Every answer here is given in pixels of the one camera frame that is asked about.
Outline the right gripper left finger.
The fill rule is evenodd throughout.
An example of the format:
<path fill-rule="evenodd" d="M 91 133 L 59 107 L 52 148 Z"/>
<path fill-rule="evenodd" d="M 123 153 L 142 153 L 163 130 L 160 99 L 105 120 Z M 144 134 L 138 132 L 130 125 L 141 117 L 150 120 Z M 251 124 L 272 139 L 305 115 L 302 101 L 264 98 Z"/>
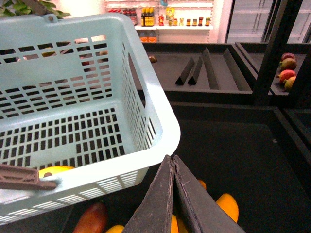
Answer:
<path fill-rule="evenodd" d="M 173 213 L 174 172 L 170 156 L 161 162 L 149 189 L 124 233 L 169 233 Z"/>

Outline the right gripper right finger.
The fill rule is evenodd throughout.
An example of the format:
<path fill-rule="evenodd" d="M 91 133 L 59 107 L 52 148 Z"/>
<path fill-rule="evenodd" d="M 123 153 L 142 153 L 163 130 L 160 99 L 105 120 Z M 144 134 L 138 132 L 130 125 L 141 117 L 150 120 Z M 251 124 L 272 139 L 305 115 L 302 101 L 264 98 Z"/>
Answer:
<path fill-rule="evenodd" d="M 189 233 L 243 233 L 226 214 L 179 156 L 172 157 L 176 215 Z"/>

